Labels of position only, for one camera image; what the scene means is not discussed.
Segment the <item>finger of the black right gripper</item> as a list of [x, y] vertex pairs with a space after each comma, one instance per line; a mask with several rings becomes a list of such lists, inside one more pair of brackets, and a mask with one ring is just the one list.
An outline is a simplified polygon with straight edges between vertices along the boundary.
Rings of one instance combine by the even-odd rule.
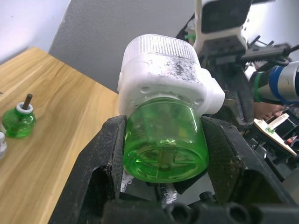
[[226, 121], [235, 126], [251, 125], [254, 119], [253, 94], [240, 67], [229, 67], [224, 78]]

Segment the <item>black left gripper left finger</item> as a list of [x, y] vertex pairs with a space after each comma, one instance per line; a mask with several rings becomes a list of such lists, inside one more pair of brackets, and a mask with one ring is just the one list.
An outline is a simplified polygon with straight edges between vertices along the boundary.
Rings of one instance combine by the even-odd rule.
[[50, 224], [99, 224], [108, 201], [119, 199], [127, 117], [108, 119], [79, 153]]

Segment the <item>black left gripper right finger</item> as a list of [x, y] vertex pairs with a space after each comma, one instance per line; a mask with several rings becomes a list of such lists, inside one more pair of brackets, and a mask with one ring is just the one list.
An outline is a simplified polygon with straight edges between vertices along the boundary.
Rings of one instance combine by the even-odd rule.
[[201, 117], [209, 152], [208, 174], [220, 204], [289, 204], [294, 199], [268, 164], [241, 136], [235, 126]]

